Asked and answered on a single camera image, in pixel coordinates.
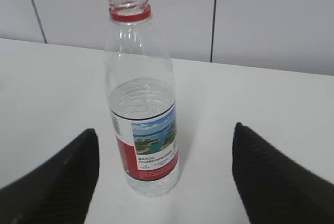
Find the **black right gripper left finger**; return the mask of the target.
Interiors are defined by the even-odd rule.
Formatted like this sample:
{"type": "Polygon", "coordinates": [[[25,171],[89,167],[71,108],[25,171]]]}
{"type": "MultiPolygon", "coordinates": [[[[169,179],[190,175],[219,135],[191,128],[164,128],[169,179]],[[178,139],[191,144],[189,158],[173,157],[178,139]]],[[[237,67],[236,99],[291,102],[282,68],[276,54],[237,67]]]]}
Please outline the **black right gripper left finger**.
{"type": "Polygon", "coordinates": [[[99,143],[91,128],[1,188],[1,223],[84,223],[98,178],[99,143]]]}

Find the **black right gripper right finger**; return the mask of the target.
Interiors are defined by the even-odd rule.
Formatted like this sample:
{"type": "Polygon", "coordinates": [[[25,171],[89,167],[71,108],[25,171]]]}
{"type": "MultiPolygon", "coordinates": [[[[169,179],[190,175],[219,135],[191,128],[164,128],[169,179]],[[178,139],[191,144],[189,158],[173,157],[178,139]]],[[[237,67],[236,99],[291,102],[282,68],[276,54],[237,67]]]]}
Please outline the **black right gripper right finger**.
{"type": "Polygon", "coordinates": [[[333,184],[240,122],[232,174],[250,223],[333,223],[333,184]]]}

